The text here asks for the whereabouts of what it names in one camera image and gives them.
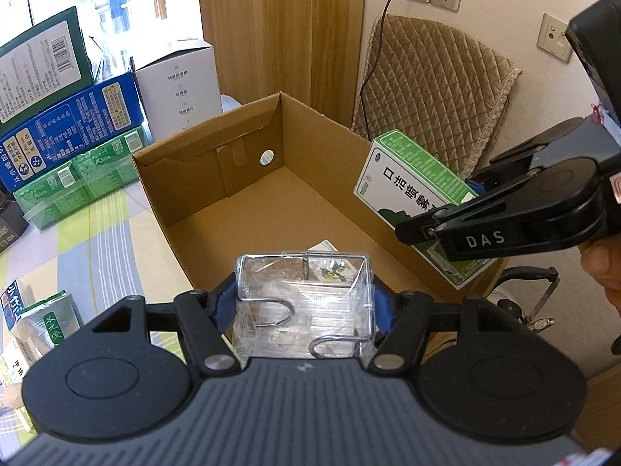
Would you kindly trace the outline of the person's right hand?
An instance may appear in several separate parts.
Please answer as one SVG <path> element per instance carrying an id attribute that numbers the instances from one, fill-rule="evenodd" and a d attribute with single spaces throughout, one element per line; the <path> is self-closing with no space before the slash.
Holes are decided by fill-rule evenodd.
<path id="1" fill-rule="evenodd" d="M 609 303 L 621 311 L 621 237 L 615 235 L 579 245 L 581 266 L 603 287 Z"/>

